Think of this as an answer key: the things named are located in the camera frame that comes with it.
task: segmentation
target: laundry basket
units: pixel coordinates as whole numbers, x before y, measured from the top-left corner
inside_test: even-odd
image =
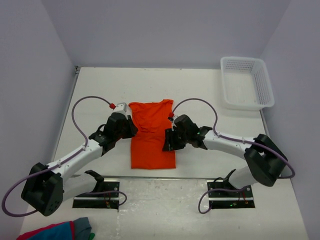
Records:
[[[260,110],[275,104],[266,64],[251,57],[221,58],[223,105],[228,109]]]

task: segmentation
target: purple cable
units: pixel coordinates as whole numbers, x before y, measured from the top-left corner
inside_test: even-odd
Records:
[[[255,146],[258,146],[260,148],[263,148],[267,151],[269,151],[270,153],[274,154],[277,158],[279,158],[286,166],[288,166],[288,168],[291,170],[291,175],[290,176],[280,176],[278,177],[279,179],[291,179],[293,178],[295,175],[296,175],[296,172],[294,170],[294,168],[288,163],[288,161],[283,157],[281,156],[279,153],[277,153],[276,151],[274,151],[273,149],[267,147],[267,146],[264,146],[260,143],[257,143],[257,142],[254,142],[254,141],[248,141],[248,140],[245,140],[243,141],[242,139],[236,139],[236,138],[232,138],[232,137],[228,137],[228,136],[224,136],[222,134],[219,134],[216,130],[216,127],[217,127],[217,123],[218,123],[218,114],[217,114],[217,111],[216,109],[209,103],[207,102],[206,100],[203,100],[201,98],[196,98],[196,97],[192,97],[192,98],[187,98],[181,102],[179,102],[175,107],[174,109],[172,110],[172,112],[174,113],[175,110],[177,109],[177,107],[179,107],[181,104],[183,104],[184,102],[187,102],[187,101],[191,101],[191,100],[197,100],[197,101],[201,101],[201,102],[204,102],[205,104],[209,105],[209,107],[213,110],[214,112],[214,115],[215,115],[215,121],[214,121],[214,124],[213,124],[213,132],[214,134],[216,134],[217,136],[219,136],[220,138],[223,138],[223,139],[226,139],[226,140],[229,140],[229,141],[233,141],[233,142],[237,142],[237,143],[242,143],[242,142],[245,142],[246,144],[251,144],[251,145],[255,145]],[[211,210],[211,207],[209,207],[209,209],[207,209],[206,211],[202,212],[200,210],[200,204],[202,202],[202,199],[205,197],[206,194],[208,193],[211,193],[211,192],[214,192],[214,191],[225,191],[225,192],[242,192],[246,187],[243,187],[241,189],[235,189],[235,190],[230,190],[230,189],[224,189],[224,188],[215,188],[215,189],[211,189],[211,190],[208,190],[206,191],[200,198],[199,200],[199,203],[198,203],[198,211],[199,213],[201,214],[206,214],[208,213],[210,210]]]
[[[75,128],[76,128],[76,129],[80,132],[80,134],[84,137],[84,141],[85,141],[84,147],[87,147],[87,145],[88,145],[88,138],[87,138],[87,136],[85,135],[85,133],[79,128],[79,126],[78,126],[78,124],[76,123],[76,120],[75,120],[75,108],[76,108],[76,106],[78,105],[78,103],[80,103],[82,100],[85,100],[85,99],[100,99],[100,100],[106,102],[106,103],[109,104],[109,105],[110,105],[110,102],[108,102],[107,100],[105,100],[104,98],[99,97],[99,96],[85,96],[85,97],[80,98],[80,99],[79,99],[78,101],[76,101],[76,103],[73,105],[72,111],[71,111],[72,122],[73,122]],[[66,158],[65,160],[63,160],[63,161],[61,162],[61,165],[62,165],[62,164],[65,164],[65,163],[67,163],[68,161],[70,161],[71,159],[73,159],[75,156],[77,156],[77,155],[78,155],[79,153],[81,153],[83,150],[84,150],[84,149],[82,148],[82,149],[80,149],[79,151],[77,151],[77,152],[75,152],[74,154],[72,154],[70,157],[68,157],[68,158]],[[54,169],[56,169],[56,168],[58,168],[58,167],[59,167],[59,165],[55,165],[55,166],[49,167],[48,169],[45,169],[45,170],[42,170],[42,171],[39,171],[39,172],[30,174],[30,175],[28,175],[28,176],[20,179],[19,181],[17,181],[17,182],[16,182],[12,187],[10,187],[9,190],[4,194],[3,199],[2,199],[2,202],[1,202],[2,211],[3,211],[5,214],[7,214],[8,216],[10,216],[10,217],[15,217],[15,218],[25,217],[25,216],[29,216],[29,215],[31,215],[31,214],[36,213],[37,210],[31,211],[31,212],[22,213],[22,214],[15,214],[15,213],[9,212],[9,211],[7,210],[7,208],[6,208],[6,200],[7,200],[8,196],[9,196],[9,194],[13,191],[13,189],[15,189],[15,188],[16,188],[19,184],[21,184],[22,182],[24,182],[24,181],[26,181],[26,180],[28,180],[28,179],[30,179],[30,178],[39,176],[40,174],[44,174],[44,173],[46,173],[46,172],[48,172],[48,171],[54,170]],[[127,201],[127,196],[126,196],[123,192],[121,192],[121,191],[115,191],[115,190],[113,190],[113,191],[95,192],[94,194],[95,194],[95,195],[99,195],[99,194],[108,194],[108,193],[119,193],[119,194],[124,195],[125,200],[124,200],[121,204],[119,204],[119,206],[122,205],[122,204],[124,204],[124,203]]]
[[[204,199],[205,195],[209,194],[209,193],[212,193],[212,192],[216,192],[216,191],[224,191],[224,192],[228,192],[228,193],[238,193],[238,192],[242,192],[244,190],[246,190],[246,186],[241,188],[241,189],[234,189],[234,190],[231,190],[231,189],[224,189],[224,188],[214,188],[214,189],[210,189],[208,191],[206,191],[204,194],[202,194],[202,196],[200,197],[199,199],[199,203],[198,203],[198,211],[199,213],[201,214],[207,214],[211,209],[212,209],[212,206],[210,206],[207,210],[205,211],[201,211],[200,210],[200,205],[201,205],[201,202],[202,200]]]

